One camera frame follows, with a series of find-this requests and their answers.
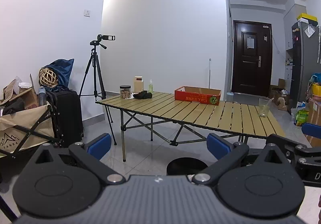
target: wooden table slat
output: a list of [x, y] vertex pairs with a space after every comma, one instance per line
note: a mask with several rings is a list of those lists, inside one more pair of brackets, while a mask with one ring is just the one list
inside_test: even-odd
[[132, 110], [132, 107], [134, 105], [138, 105], [138, 107], [141, 107], [141, 106], [147, 104], [148, 102], [155, 101], [155, 100], [157, 100], [159, 98], [162, 98], [163, 96], [166, 96], [166, 94], [165, 93], [159, 93], [159, 94], [153, 95], [153, 97], [151, 99], [143, 99], [143, 100], [135, 99], [134, 102], [130, 102], [130, 103], [127, 103], [127, 104], [119, 105], [118, 107], [126, 108], [126, 109], [130, 107], [131, 110]]
[[215, 106], [215, 109], [209, 118], [206, 126], [212, 127], [212, 128], [217, 128], [219, 125], [220, 118], [222, 116], [222, 112], [224, 109], [225, 102], [224, 101], [219, 101], [219, 105]]
[[175, 97], [173, 96], [173, 97], [167, 99], [166, 101], [164, 101], [164, 102], [162, 102], [160, 104], [155, 105], [154, 107], [151, 107], [151, 108], [145, 110], [144, 112], [152, 114], [153, 112], [158, 111], [159, 109], [165, 107], [166, 105], [168, 105], [168, 104], [170, 104], [170, 103], [172, 103], [174, 101], [175, 101]]
[[282, 137], [285, 137], [285, 133], [282, 130], [281, 126], [279, 125], [279, 123], [277, 122], [277, 120], [275, 119], [275, 117], [273, 116], [273, 114], [271, 113], [271, 111], [269, 111], [267, 117], [269, 118], [270, 123], [273, 126], [273, 129], [275, 130], [275, 133], [277, 135], [280, 135]]
[[233, 103], [230, 103], [230, 102], [225, 103], [222, 118], [219, 121], [219, 129], [222, 129], [222, 130], [231, 129], [232, 108], [233, 108]]
[[170, 111], [171, 109], [173, 109], [174, 107], [179, 105], [181, 102], [182, 101], [175, 100], [174, 102], [164, 106], [163, 108], [159, 109], [158, 111], [153, 112], [152, 115], [162, 116], [163, 114], [167, 113], [168, 111]]
[[188, 106], [186, 106], [183, 110], [181, 110], [178, 114], [176, 114], [173, 119], [184, 121], [184, 118], [189, 115], [200, 103], [190, 102]]
[[[259, 112], [259, 107], [256, 106], [255, 108], [256, 108], [257, 113], [258, 113]], [[274, 131], [273, 126], [271, 125], [269, 119], [267, 117], [262, 117], [262, 116], [260, 116], [260, 119], [261, 119], [261, 122], [263, 124], [266, 136], [269, 136], [270, 134], [275, 134], [275, 131]]]
[[164, 102], [164, 101], [166, 101], [166, 100], [168, 100], [168, 99], [170, 99], [172, 97], [174, 97], [173, 94], [170, 94], [168, 96], [164, 96], [164, 97], [162, 97], [162, 98], [160, 98], [160, 99], [158, 99], [156, 101], [151, 102], [150, 104], [146, 104], [146, 105], [144, 105], [144, 106], [142, 106], [142, 107], [140, 107], [138, 109], [135, 109], [135, 110], [138, 111], [138, 112], [144, 112], [144, 111], [150, 109], [151, 107], [154, 107], [157, 104], [161, 104], [162, 102]]
[[113, 99], [111, 99], [111, 100], [106, 100], [106, 101], [101, 102], [101, 103], [102, 103], [102, 104], [109, 104], [109, 103], [113, 103], [113, 102], [115, 102], [115, 101], [117, 101], [117, 100], [120, 100], [120, 96], [118, 96], [118, 97], [116, 97], [116, 98], [113, 98]]
[[199, 104], [185, 119], [186, 122], [195, 122], [200, 114], [204, 111], [207, 104]]
[[102, 100], [100, 100], [100, 101], [98, 101], [98, 102], [99, 102], [99, 103], [102, 103], [102, 104], [105, 104], [105, 102], [108, 102], [108, 101], [110, 101], [110, 100], [112, 100], [112, 99], [115, 99], [115, 98], [118, 98], [118, 97], [120, 97], [120, 95], [112, 96], [112, 97], [107, 98], [107, 99], [102, 99]]
[[205, 126], [215, 107], [216, 105], [208, 104], [196, 120], [195, 124]]
[[175, 116], [176, 114], [178, 114], [181, 110], [183, 110], [186, 106], [188, 106], [191, 102], [186, 102], [183, 101], [181, 102], [179, 105], [177, 105], [176, 107], [174, 107], [173, 109], [169, 110], [168, 112], [166, 112], [165, 114], [162, 115], [162, 117], [164, 118], [172, 118], [173, 116]]
[[255, 106], [249, 105], [248, 109], [250, 110], [250, 113], [251, 113], [255, 135], [266, 136], [261, 119], [257, 113]]
[[234, 103], [233, 104], [233, 116], [232, 116], [232, 127], [231, 131], [234, 132], [243, 132], [242, 129], [242, 113], [241, 105]]
[[246, 104], [241, 104], [241, 112], [243, 122], [243, 133], [254, 135], [254, 127], [251, 119], [251, 114]]
[[126, 104], [130, 104], [134, 101], [136, 101], [137, 99], [133, 98], [133, 99], [118, 99], [115, 100], [113, 102], [108, 103], [109, 105], [116, 105], [116, 106], [121, 106], [121, 105], [126, 105]]

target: black suitcase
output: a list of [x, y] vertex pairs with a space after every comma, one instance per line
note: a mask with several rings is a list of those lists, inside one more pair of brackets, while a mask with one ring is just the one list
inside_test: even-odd
[[63, 140], [63, 147], [68, 147], [83, 138], [80, 97], [75, 91], [46, 91], [47, 101], [51, 104], [54, 118], [53, 127]]

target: yellow bucket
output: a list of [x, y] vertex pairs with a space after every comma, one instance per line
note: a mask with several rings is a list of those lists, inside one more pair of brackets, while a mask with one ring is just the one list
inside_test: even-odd
[[314, 96], [321, 97], [321, 86], [318, 85], [317, 83], [312, 84], [312, 94]]

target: refrigerator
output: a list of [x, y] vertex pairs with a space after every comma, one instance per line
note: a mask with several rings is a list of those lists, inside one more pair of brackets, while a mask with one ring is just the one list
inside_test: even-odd
[[305, 33], [309, 24], [298, 21], [292, 26], [292, 80], [288, 112], [296, 108], [297, 102], [305, 101], [308, 82], [314, 73], [321, 72], [320, 60], [317, 63], [319, 47], [319, 29], [312, 26], [315, 32], [308, 37]]

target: door handle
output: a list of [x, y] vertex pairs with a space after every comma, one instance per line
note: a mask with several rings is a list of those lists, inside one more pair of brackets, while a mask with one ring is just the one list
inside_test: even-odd
[[261, 56], [259, 56], [258, 61], [259, 61], [259, 67], [261, 67]]

